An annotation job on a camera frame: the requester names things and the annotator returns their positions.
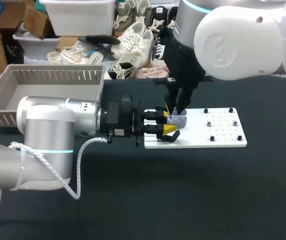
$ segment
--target white board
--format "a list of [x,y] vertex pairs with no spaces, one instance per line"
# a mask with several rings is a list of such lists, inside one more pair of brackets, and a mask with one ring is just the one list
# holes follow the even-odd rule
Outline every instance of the white board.
[[[240,148],[247,145],[246,137],[236,109],[229,113],[229,108],[187,109],[187,124],[180,129],[180,136],[174,143],[159,141],[154,134],[144,134],[147,149],[183,149],[183,148]],[[155,125],[155,121],[145,120],[144,124]]]

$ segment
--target storage bin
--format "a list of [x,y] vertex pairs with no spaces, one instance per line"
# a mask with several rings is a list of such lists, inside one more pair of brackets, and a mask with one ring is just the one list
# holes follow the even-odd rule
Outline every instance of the storage bin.
[[104,72],[103,65],[8,65],[0,75],[0,128],[17,127],[17,107],[26,96],[100,103]]
[[56,52],[56,45],[58,44],[59,38],[44,38],[41,40],[37,37],[24,37],[22,34],[25,33],[22,30],[18,30],[13,38],[17,40],[25,51],[25,56],[29,59],[43,59],[47,60],[47,54]]
[[58,36],[112,35],[115,0],[40,0]]

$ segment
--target black table surface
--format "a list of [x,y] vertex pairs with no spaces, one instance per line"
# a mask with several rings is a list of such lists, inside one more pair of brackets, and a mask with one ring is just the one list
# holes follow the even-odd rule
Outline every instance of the black table surface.
[[[165,93],[148,79],[106,81],[102,106],[121,94],[163,106]],[[64,189],[3,192],[0,240],[286,240],[286,79],[201,83],[190,108],[204,107],[236,108],[247,146],[94,143],[83,154],[79,200]],[[0,144],[12,141],[24,137],[0,128]],[[75,163],[82,143],[75,140]]]

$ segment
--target white sneaker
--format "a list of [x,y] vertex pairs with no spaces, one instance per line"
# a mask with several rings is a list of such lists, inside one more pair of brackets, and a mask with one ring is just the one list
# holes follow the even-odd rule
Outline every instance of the white sneaker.
[[121,43],[119,45],[112,45],[111,51],[114,53],[114,57],[120,59],[121,56],[129,53],[135,45],[136,35],[141,36],[144,31],[145,24],[140,21],[130,25],[124,33],[117,38]]
[[141,62],[142,55],[140,52],[127,53],[104,73],[104,79],[127,79]]
[[66,46],[64,48],[62,48],[62,50],[66,50],[69,52],[80,52],[80,53],[85,53],[88,54],[90,50],[92,50],[93,47],[91,47],[90,45],[82,42],[82,41],[78,41],[73,45],[73,46]]
[[86,58],[86,54],[82,52],[77,51],[66,51],[61,50],[60,52],[50,52],[47,54],[47,59],[49,64],[59,64],[59,65],[76,65],[76,64],[82,64],[82,65],[88,65],[90,64],[90,61],[88,58]]
[[147,30],[142,36],[137,35],[137,40],[133,46],[131,53],[139,52],[142,55],[142,62],[138,68],[146,66],[149,62],[149,56],[153,50],[154,35],[151,30]]

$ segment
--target shoe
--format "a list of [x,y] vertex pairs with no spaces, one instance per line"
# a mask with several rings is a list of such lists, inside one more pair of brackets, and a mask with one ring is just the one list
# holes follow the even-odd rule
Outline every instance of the shoe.
[[167,27],[169,29],[174,29],[177,11],[178,11],[178,7],[177,6],[172,7],[172,9],[169,11],[169,14],[168,14],[168,25],[167,25]]
[[152,5],[149,0],[140,0],[135,11],[134,22],[145,23],[145,27],[150,26],[152,16]]
[[155,37],[157,37],[162,27],[166,27],[167,25],[167,12],[167,8],[163,6],[154,7],[152,9],[152,23],[148,29],[152,30]]
[[155,40],[153,52],[151,55],[151,65],[153,67],[166,65],[165,61],[163,60],[164,50],[165,45],[162,44],[162,38],[160,35],[158,35]]
[[151,68],[143,67],[141,69],[135,70],[134,78],[136,79],[158,79],[166,78],[168,76],[169,70],[167,66],[155,66]]
[[142,55],[142,62],[138,68],[142,68],[148,64],[149,56],[153,50],[152,45],[154,36],[151,30],[147,30],[142,36],[137,35],[137,40],[130,53],[139,52]]
[[117,17],[114,21],[114,34],[119,36],[122,34],[131,24],[135,15],[136,3],[134,0],[125,0],[125,2],[118,2],[116,4]]
[[77,40],[73,46],[63,47],[61,51],[66,50],[68,52],[80,52],[80,53],[88,54],[92,49],[93,49],[92,46]]
[[121,43],[119,45],[112,45],[111,51],[114,53],[114,58],[118,60],[122,55],[129,53],[135,45],[136,35],[142,35],[144,31],[145,25],[140,21],[130,25],[124,33],[117,38]]
[[90,64],[86,54],[76,51],[61,50],[60,52],[50,52],[47,54],[47,59],[49,64],[59,64],[59,65],[88,65]]
[[104,73],[104,79],[127,79],[138,68],[141,61],[140,52],[127,53]]

